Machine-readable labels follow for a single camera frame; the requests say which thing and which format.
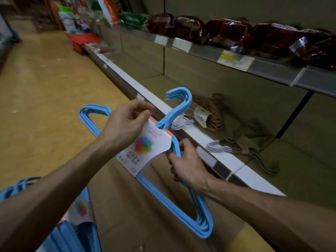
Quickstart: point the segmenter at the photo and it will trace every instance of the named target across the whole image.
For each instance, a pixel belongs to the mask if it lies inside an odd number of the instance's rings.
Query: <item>hand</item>
[[[170,171],[175,175],[175,181],[181,179],[194,190],[199,190],[200,187],[206,184],[207,179],[215,177],[205,169],[190,140],[183,139],[180,142],[180,147],[181,151],[184,150],[182,158],[175,155],[172,151],[166,153],[169,161],[173,164]]]
[[[119,106],[108,118],[97,141],[113,155],[131,145],[140,135],[155,107],[138,99]]]

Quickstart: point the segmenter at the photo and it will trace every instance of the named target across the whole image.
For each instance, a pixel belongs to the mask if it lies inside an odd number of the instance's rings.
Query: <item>bundle of hangers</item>
[[[172,109],[162,120],[156,122],[156,126],[160,129],[170,128],[174,119],[186,112],[191,104],[191,93],[187,88],[179,87],[167,92],[166,100],[179,99],[182,103],[176,108]],[[79,111],[79,117],[89,130],[98,136],[99,128],[92,122],[89,117],[90,113],[97,113],[110,116],[111,109],[105,106],[95,104],[88,104]],[[175,154],[181,157],[179,142],[175,136],[172,137],[171,149]],[[208,205],[203,196],[197,195],[190,187],[185,185],[191,195],[193,203],[195,204],[197,218],[193,220],[190,216],[184,213],[174,203],[172,203],[165,195],[163,195],[156,187],[154,187],[141,173],[135,177],[146,189],[148,189],[165,207],[167,207],[180,221],[182,221],[191,231],[201,238],[210,236],[213,228],[212,217]]]
[[[0,203],[27,189],[39,178],[22,179],[16,185],[0,191]],[[87,201],[90,201],[87,187],[82,191],[81,195]],[[75,226],[68,221],[63,221],[53,229],[37,251],[101,252],[97,227],[95,223],[91,222],[84,222]]]
[[[189,109],[192,112],[194,112],[197,106],[201,106],[207,111],[211,112],[211,115],[208,116],[206,121],[207,128],[209,130],[211,131],[223,130],[226,132],[225,123],[222,117],[222,111],[226,108],[226,105],[225,105],[225,97],[222,94],[212,94],[210,98],[193,95],[192,103]],[[195,119],[190,119],[186,117],[183,117],[183,119],[184,121],[182,122],[181,120],[178,119],[174,120],[172,128],[175,130],[179,130],[182,129],[185,125],[195,122]],[[277,174],[279,172],[279,165],[277,163],[270,163],[268,165],[265,165],[256,149],[250,148],[248,152],[244,152],[242,149],[239,148],[231,148],[229,146],[220,145],[220,143],[223,142],[235,143],[238,137],[242,135],[241,130],[244,127],[253,130],[253,133],[246,135],[246,137],[248,138],[268,136],[263,126],[260,125],[259,123],[241,122],[241,126],[236,131],[233,131],[233,137],[229,138],[227,135],[225,135],[225,137],[222,140],[215,140],[208,143],[206,145],[206,149],[210,152],[228,152],[228,153],[249,155],[251,158],[255,159],[258,162],[258,165],[264,172],[270,175]]]

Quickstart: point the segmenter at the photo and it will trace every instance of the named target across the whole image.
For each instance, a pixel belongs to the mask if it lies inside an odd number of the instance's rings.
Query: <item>store aisle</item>
[[[48,174],[94,139],[78,118],[82,106],[128,101],[65,33],[20,36],[0,73],[0,190]]]

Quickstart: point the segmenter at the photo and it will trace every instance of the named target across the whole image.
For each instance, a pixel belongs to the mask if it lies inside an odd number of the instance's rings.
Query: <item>forearm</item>
[[[287,197],[207,179],[196,187],[201,194],[247,221],[284,251],[333,251],[336,213]]]
[[[0,204],[0,250],[35,251],[116,150],[95,141],[28,189]]]

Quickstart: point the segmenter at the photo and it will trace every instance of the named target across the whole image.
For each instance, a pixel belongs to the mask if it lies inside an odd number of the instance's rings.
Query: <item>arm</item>
[[[0,250],[36,251],[95,173],[140,135],[154,106],[133,100],[73,159],[0,204]]]
[[[168,153],[174,179],[182,179],[248,222],[284,251],[335,251],[336,212],[288,197],[271,195],[217,179],[208,173],[189,140],[182,158]]]

